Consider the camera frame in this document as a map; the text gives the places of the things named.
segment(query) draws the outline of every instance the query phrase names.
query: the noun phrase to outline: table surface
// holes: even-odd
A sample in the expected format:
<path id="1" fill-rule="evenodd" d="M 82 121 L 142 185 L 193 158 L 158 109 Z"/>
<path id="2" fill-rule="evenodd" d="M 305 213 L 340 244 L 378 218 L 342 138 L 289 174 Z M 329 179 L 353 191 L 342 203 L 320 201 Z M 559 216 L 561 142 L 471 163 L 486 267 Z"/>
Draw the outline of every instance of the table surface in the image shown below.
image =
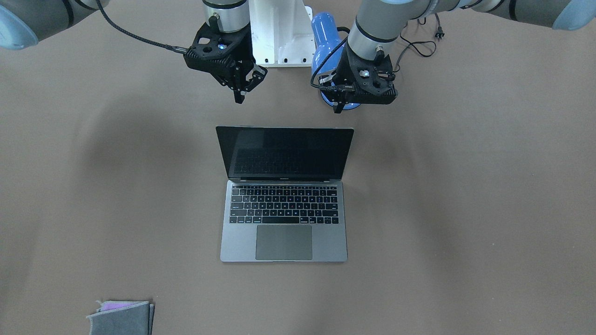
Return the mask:
<path id="1" fill-rule="evenodd" d="M 307 4 L 342 26 L 358 9 Z M 202 24 L 181 0 L 107 11 L 174 45 Z M 0 333 L 85 334 L 109 299 L 152 300 L 155 335 L 596 333 L 596 23 L 440 17 L 394 103 L 340 115 L 305 68 L 235 104 L 98 14 L 0 50 Z M 355 128 L 347 262 L 219 260 L 216 125 Z"/>

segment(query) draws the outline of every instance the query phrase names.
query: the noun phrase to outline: keyboard key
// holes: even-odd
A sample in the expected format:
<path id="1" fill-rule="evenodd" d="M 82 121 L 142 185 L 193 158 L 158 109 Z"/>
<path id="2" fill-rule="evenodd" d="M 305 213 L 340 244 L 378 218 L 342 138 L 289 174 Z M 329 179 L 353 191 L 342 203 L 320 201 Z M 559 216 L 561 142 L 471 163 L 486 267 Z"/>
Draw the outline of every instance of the keyboard key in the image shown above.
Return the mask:
<path id="1" fill-rule="evenodd" d="M 232 209 L 229 214 L 230 216 L 246 216 L 246 209 Z"/>
<path id="2" fill-rule="evenodd" d="M 264 224 L 299 224 L 300 218 L 296 216 L 264 216 Z"/>
<path id="3" fill-rule="evenodd" d="M 336 210 L 323 210 L 323 216 L 338 216 Z"/>

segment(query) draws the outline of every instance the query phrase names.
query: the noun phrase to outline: folded cloth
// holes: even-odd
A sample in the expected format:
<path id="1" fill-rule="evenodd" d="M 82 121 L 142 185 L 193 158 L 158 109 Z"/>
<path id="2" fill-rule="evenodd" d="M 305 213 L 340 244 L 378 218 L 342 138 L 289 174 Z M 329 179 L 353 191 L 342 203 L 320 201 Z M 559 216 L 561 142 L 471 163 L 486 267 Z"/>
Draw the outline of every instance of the folded cloth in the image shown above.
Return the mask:
<path id="1" fill-rule="evenodd" d="M 106 301 L 87 317 L 89 335 L 151 335 L 154 305 L 149 301 Z"/>

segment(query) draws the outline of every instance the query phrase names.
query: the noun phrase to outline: laptop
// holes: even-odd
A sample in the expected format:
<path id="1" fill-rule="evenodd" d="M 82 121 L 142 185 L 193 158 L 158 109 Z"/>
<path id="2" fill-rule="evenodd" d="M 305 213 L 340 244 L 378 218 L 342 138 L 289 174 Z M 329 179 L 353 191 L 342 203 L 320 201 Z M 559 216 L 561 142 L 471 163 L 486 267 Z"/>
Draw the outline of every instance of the laptop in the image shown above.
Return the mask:
<path id="1" fill-rule="evenodd" d="M 346 261 L 341 179 L 354 130 L 216 130 L 229 179 L 221 261 Z"/>

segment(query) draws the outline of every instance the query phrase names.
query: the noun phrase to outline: laptop screen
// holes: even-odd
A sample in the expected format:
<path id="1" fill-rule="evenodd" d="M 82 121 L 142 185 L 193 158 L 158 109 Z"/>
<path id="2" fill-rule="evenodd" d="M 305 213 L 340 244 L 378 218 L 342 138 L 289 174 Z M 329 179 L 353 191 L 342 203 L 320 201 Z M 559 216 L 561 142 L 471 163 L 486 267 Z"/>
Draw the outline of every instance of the laptop screen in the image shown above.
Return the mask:
<path id="1" fill-rule="evenodd" d="M 339 180 L 353 129 L 216 128 L 230 179 Z"/>

